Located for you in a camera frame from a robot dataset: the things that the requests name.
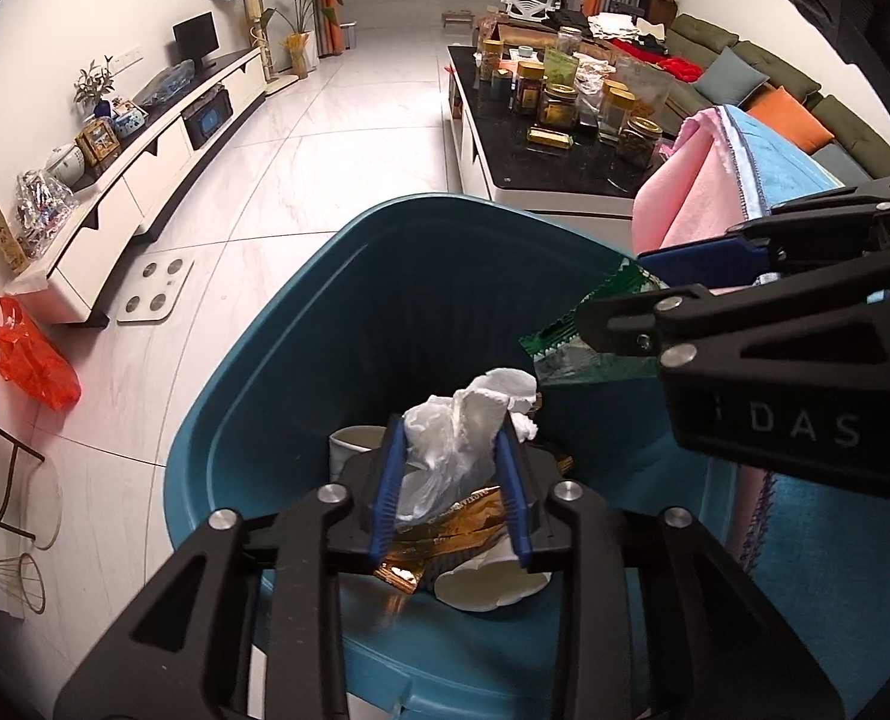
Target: sofa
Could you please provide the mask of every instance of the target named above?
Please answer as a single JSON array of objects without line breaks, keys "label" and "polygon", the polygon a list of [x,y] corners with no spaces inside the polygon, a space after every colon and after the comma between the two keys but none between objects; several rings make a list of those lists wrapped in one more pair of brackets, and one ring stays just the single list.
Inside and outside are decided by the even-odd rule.
[{"label": "sofa", "polygon": [[[874,129],[847,108],[834,95],[821,94],[821,84],[739,35],[693,16],[682,14],[666,30],[665,46],[672,56],[682,56],[702,68],[709,68],[728,47],[742,60],[768,76],[768,85],[784,87],[813,117],[835,135],[838,143],[872,178],[890,175],[890,146]],[[751,98],[743,108],[754,103]],[[667,132],[677,132],[684,119],[712,107],[693,85],[675,81],[669,101],[661,112],[661,124]]]}]

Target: wall outlet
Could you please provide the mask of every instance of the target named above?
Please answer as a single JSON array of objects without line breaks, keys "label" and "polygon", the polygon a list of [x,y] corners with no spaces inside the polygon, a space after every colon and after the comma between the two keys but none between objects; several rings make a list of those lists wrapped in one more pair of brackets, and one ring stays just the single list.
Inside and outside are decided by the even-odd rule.
[{"label": "wall outlet", "polygon": [[130,68],[136,62],[142,61],[142,49],[136,46],[134,49],[127,50],[125,53],[120,53],[118,56],[113,56],[112,61],[108,63],[108,71],[113,74],[113,76],[117,76],[120,74],[125,68]]}]

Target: monitor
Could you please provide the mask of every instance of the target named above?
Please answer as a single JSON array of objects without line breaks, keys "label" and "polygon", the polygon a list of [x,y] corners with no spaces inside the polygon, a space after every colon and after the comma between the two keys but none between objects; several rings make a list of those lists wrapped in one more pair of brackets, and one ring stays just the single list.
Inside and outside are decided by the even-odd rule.
[{"label": "monitor", "polygon": [[178,55],[184,59],[192,59],[196,63],[196,72],[211,65],[203,63],[205,56],[218,48],[218,35],[215,32],[215,20],[212,13],[177,23],[173,27],[175,43],[178,44]]}]

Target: metal screw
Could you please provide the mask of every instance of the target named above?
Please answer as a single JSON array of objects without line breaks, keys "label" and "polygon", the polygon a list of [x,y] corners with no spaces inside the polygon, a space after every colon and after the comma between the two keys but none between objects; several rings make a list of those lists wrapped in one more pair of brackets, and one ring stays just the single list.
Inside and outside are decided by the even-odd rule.
[{"label": "metal screw", "polygon": [[661,362],[665,367],[682,367],[698,356],[698,350],[691,343],[679,343],[662,352]]},{"label": "metal screw", "polygon": [[682,298],[681,295],[672,295],[671,298],[665,298],[655,303],[655,311],[672,311],[673,308],[678,308],[684,302],[685,298]]},{"label": "metal screw", "polygon": [[341,503],[348,495],[342,485],[322,485],[318,488],[318,499],[322,503]]},{"label": "metal screw", "polygon": [[217,531],[227,531],[235,526],[239,516],[232,509],[215,509],[208,515],[208,524]]},{"label": "metal screw", "polygon": [[691,525],[693,519],[688,509],[682,509],[680,506],[672,506],[665,512],[665,524],[672,528],[687,528]]},{"label": "metal screw", "polygon": [[585,490],[581,488],[578,482],[573,482],[570,479],[555,485],[554,493],[556,498],[561,498],[563,501],[576,501],[585,494]]}]

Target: paper cup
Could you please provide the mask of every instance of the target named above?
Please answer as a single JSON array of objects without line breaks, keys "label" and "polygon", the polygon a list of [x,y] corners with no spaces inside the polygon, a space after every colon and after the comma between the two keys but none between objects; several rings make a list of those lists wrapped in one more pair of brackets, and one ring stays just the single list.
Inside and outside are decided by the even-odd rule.
[{"label": "paper cup", "polygon": [[530,574],[518,565],[508,536],[435,580],[435,597],[462,611],[492,611],[534,595],[552,574]]},{"label": "paper cup", "polygon": [[352,425],[336,430],[328,437],[328,469],[332,481],[338,479],[341,469],[352,455],[370,452],[381,446],[384,427],[376,425]]}]

